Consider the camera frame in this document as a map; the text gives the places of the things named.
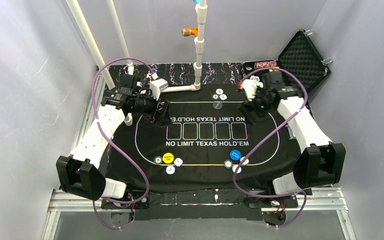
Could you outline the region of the white blue poker chip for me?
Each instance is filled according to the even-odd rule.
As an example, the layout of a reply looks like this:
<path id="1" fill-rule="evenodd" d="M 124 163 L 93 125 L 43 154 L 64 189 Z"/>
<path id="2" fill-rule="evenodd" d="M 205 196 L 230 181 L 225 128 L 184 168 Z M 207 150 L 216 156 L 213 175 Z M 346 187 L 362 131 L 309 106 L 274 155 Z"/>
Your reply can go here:
<path id="1" fill-rule="evenodd" d="M 224 100 L 227 99 L 227 96 L 226 96 L 225 94 L 221 94 L 221 95 L 220 95 L 220 99 L 221 99 L 222 101 L 224 101 Z"/>
<path id="2" fill-rule="evenodd" d="M 242 157 L 241 159 L 240 159 L 240 161 L 242 162 L 242 165 L 243 166 L 246 166 L 247 164 L 249 164 L 249 160 L 248 159 L 245 159 L 244 157 Z"/>
<path id="3" fill-rule="evenodd" d="M 180 167 L 182 164 L 183 164 L 183 160 L 181 158 L 176 158 L 174 161 L 173 161 L 173 164 L 176 166 L 176 167 Z"/>

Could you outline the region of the green poker chip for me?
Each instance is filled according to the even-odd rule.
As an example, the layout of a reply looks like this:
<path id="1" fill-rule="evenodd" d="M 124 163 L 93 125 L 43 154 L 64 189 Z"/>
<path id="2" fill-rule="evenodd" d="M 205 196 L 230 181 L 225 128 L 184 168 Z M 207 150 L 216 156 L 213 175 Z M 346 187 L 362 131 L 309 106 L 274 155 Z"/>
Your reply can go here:
<path id="1" fill-rule="evenodd" d="M 154 163 L 157 164 L 157 165 L 160 165 L 163 163 L 163 158 L 161 156 L 156 156 L 154 158 Z"/>
<path id="2" fill-rule="evenodd" d="M 227 169 L 231 169 L 233 167 L 233 162 L 231 160 L 225 160 L 223 166 Z"/>
<path id="3" fill-rule="evenodd" d="M 219 99 L 219 95 L 218 94 L 213 94 L 211 97 L 215 101 Z"/>

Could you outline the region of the yellow big blind button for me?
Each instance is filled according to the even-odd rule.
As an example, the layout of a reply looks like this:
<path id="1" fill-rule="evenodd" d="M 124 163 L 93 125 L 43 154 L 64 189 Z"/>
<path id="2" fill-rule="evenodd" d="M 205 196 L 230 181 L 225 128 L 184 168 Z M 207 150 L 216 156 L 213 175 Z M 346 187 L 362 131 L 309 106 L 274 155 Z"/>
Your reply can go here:
<path id="1" fill-rule="evenodd" d="M 165 164 L 171 164 L 174 162 L 174 155 L 170 152 L 167 152 L 165 153 L 163 156 L 162 156 L 162 161 L 165 163 Z"/>

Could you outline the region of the blue playing card deck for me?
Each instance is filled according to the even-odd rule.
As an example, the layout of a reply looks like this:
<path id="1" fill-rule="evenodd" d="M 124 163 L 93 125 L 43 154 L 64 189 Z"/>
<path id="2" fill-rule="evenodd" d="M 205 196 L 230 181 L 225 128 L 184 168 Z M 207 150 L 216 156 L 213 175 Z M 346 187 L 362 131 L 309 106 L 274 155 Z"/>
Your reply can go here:
<path id="1" fill-rule="evenodd" d="M 288 124 L 286 125 L 286 128 L 287 128 L 287 130 L 288 130 L 289 139 L 290 139 L 290 140 L 294 140 L 294 139 L 296 139 L 296 136 L 295 136 L 295 134 L 294 134 L 292 128 L 291 128 Z"/>

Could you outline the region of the blue small blind button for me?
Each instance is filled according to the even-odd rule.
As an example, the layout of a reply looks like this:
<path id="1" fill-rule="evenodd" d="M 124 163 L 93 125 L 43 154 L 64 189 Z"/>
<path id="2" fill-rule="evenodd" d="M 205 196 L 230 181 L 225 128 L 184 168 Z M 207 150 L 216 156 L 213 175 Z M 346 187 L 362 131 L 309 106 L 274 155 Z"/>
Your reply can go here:
<path id="1" fill-rule="evenodd" d="M 239 161 L 242 158 L 242 153 L 237 149 L 233 149 L 230 151 L 229 156 L 232 161 Z"/>

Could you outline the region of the white light-blue ten chip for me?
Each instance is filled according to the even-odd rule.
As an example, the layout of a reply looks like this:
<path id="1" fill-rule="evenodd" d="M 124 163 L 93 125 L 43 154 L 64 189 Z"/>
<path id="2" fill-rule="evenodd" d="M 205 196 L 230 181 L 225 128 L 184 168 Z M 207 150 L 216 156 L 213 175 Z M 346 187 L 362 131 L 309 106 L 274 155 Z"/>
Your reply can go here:
<path id="1" fill-rule="evenodd" d="M 231 169 L 232 169 L 233 173 L 236 173 L 236 174 L 239 174 L 242 171 L 242 168 L 239 167 L 237 164 L 233 165 Z"/>

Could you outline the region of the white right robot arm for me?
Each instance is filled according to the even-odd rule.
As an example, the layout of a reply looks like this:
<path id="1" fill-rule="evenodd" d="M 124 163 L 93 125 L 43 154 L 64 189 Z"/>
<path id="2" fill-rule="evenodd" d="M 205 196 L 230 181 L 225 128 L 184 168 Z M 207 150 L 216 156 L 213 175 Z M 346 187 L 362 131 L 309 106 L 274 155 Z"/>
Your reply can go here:
<path id="1" fill-rule="evenodd" d="M 276 108 L 299 145 L 301 155 L 293 170 L 271 182 L 276 195 L 296 193 L 312 187 L 337 184 L 342 175 L 346 149 L 323 133 L 307 108 L 308 96 L 302 83 L 296 87 L 284 81 L 284 70 L 271 69 L 250 76 L 238 85 L 246 100 L 239 107 L 245 119 L 256 124 L 269 109 Z"/>

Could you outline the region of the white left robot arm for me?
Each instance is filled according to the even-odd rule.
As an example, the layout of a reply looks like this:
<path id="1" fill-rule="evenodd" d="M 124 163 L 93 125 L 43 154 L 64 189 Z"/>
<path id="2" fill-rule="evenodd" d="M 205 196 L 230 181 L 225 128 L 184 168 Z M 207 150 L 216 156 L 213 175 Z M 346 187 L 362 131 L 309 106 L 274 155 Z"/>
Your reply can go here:
<path id="1" fill-rule="evenodd" d="M 68 156 L 61 155 L 56 161 L 62 191 L 93 201 L 122 199 L 127 185 L 104 177 L 98 170 L 108 141 L 122 123 L 132 125 L 132 113 L 141 114 L 157 127 L 168 126 L 170 102 L 160 99 L 168 87 L 162 78 L 145 84 L 140 77 L 127 74 L 119 85 L 105 90 L 97 106 L 97 117 L 80 143 Z"/>

